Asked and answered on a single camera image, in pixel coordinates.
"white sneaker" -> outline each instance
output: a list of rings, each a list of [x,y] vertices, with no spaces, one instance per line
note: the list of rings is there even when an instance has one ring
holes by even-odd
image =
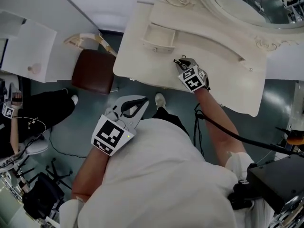
[[[71,97],[72,101],[74,102],[74,105],[77,105],[77,102],[78,102],[78,96],[77,95],[73,95]]]
[[[155,103],[156,103],[157,109],[160,107],[166,109],[166,99],[162,93],[157,93],[155,95]]]

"stool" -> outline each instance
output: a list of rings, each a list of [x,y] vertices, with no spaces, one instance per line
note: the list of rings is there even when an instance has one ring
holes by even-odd
[[[84,49],[79,55],[72,76],[72,85],[108,95],[111,92],[116,57],[110,53]]]

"chair leg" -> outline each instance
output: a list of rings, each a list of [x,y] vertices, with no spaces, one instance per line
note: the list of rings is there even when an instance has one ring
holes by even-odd
[[[59,212],[59,208],[60,208],[60,206],[61,206],[62,204],[64,204],[63,198],[60,199],[60,200],[57,202],[56,207],[55,207],[54,209],[52,209],[52,210]]]
[[[71,190],[72,190],[72,188],[71,188],[70,186],[68,186],[64,181],[59,180],[59,182],[60,182],[62,185],[66,186],[68,189],[71,189]]]
[[[50,174],[52,176],[52,178],[54,178],[54,179],[56,178],[56,176],[53,173],[51,173],[48,169],[46,169],[46,171],[48,174]]]
[[[18,169],[16,170],[17,173],[19,172],[19,170],[21,169],[21,167],[25,165],[25,162],[28,160],[28,158],[29,158],[29,155],[28,155],[28,156],[24,159],[24,161],[18,166]]]
[[[32,170],[34,170],[35,168],[32,168],[32,169],[29,169],[28,171],[26,171],[26,172],[23,172],[23,173],[21,173],[21,174],[19,174],[19,175],[16,175],[16,177],[17,178],[19,178],[19,177],[23,177],[25,174],[27,174],[27,173],[29,173],[29,172],[31,172]]]
[[[73,172],[70,171],[70,173],[69,173],[68,175],[58,176],[58,177],[57,177],[57,180],[64,179],[65,177],[69,177],[69,176],[72,175],[72,174],[73,174]]]
[[[31,184],[37,177],[39,174],[37,174],[36,176],[34,176],[31,180],[28,181],[29,184]]]

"mirror frame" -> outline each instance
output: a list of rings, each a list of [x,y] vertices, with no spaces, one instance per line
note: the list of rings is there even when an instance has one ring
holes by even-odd
[[[224,22],[233,22],[239,25],[242,29],[255,30],[257,33],[273,34],[273,35],[285,35],[285,39],[298,40],[304,39],[304,21],[295,24],[270,24],[270,23],[257,23],[250,24],[242,21],[228,12],[226,12],[215,0],[200,0],[200,2],[216,17]]]

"hand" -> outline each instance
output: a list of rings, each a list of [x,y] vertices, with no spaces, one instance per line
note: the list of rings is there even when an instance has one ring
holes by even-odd
[[[11,107],[14,108],[14,114],[13,116],[18,115],[18,110],[22,106],[22,93],[13,93],[12,101],[11,101]]]

